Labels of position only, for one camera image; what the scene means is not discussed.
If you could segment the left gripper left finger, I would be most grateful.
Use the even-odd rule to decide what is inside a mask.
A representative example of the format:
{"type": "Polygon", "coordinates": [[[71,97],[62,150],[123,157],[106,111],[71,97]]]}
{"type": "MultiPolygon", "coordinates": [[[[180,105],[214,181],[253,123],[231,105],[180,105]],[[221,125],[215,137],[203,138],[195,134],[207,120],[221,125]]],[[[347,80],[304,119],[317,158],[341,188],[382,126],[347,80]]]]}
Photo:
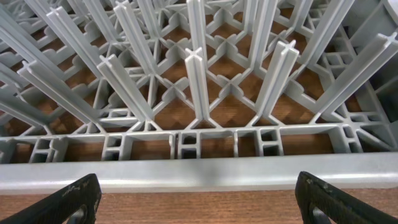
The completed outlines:
{"type": "Polygon", "coordinates": [[[88,174],[1,223],[94,223],[101,200],[96,174],[88,174]]]}

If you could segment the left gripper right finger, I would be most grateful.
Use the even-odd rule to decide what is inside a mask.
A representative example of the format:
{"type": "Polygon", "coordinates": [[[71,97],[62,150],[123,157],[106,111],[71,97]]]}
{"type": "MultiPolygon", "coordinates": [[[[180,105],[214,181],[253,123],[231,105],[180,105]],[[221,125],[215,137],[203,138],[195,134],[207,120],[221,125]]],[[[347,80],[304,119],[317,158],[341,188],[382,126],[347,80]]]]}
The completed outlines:
{"type": "Polygon", "coordinates": [[[397,218],[301,171],[295,198],[304,223],[397,223],[397,218]]]}

